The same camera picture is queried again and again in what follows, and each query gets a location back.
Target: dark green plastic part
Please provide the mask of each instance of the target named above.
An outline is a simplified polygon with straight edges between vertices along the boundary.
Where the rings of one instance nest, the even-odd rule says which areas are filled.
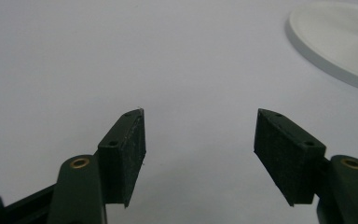
[[[76,156],[61,166],[48,213],[48,224],[106,223],[97,160]]]
[[[328,181],[344,222],[358,224],[358,159],[337,155],[330,161]]]

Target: white disc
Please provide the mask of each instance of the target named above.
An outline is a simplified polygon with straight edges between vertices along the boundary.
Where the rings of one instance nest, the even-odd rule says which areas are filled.
[[[358,6],[314,2],[293,11],[286,33],[310,62],[358,88]]]

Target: brass insert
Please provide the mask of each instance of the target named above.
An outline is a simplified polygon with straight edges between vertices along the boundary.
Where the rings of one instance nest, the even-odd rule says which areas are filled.
[[[358,160],[344,158],[341,160],[341,163],[352,169],[358,170]]]
[[[88,158],[79,158],[71,162],[71,167],[74,169],[80,169],[87,166],[90,163]]]

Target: white table surface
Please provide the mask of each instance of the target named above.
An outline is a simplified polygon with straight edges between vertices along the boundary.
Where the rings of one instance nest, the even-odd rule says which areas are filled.
[[[145,110],[147,154],[110,223],[318,223],[254,154],[257,108],[358,158],[358,89],[288,42],[311,1],[0,1],[0,196],[14,203]],[[342,1],[358,3],[356,0]]]

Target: screw hole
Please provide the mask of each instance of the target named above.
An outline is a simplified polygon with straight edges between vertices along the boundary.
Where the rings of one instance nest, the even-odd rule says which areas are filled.
[[[341,160],[341,163],[351,167],[352,169],[358,170],[358,161],[350,159],[350,158],[344,158]]]
[[[118,144],[118,141],[116,141],[116,140],[109,142],[109,146],[111,146],[111,147],[115,147],[115,146],[117,146],[117,144]]]
[[[90,163],[88,158],[79,158],[71,162],[71,167],[74,169],[80,169],[87,166]]]
[[[304,144],[309,146],[309,147],[315,146],[315,144],[313,142],[311,142],[311,141],[306,141],[306,142],[304,142]]]

